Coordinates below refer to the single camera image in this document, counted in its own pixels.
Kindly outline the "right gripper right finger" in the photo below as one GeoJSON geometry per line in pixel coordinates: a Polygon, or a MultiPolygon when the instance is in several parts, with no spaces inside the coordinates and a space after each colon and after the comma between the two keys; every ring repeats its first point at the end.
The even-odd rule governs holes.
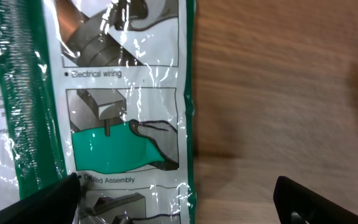
{"type": "Polygon", "coordinates": [[[281,224],[358,223],[358,215],[285,176],[277,179],[273,201],[281,224]]]}

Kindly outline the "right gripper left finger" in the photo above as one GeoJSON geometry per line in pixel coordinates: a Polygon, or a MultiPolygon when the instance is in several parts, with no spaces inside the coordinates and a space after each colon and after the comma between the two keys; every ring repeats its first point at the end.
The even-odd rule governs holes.
{"type": "Polygon", "coordinates": [[[72,223],[80,202],[76,173],[0,211],[0,224],[72,223]]]}

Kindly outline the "green 3M package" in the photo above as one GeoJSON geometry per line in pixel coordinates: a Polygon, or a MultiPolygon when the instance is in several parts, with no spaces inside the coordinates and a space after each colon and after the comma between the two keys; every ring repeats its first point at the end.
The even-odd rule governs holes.
{"type": "Polygon", "coordinates": [[[196,2],[0,0],[0,211],[72,173],[72,223],[194,223],[196,2]]]}

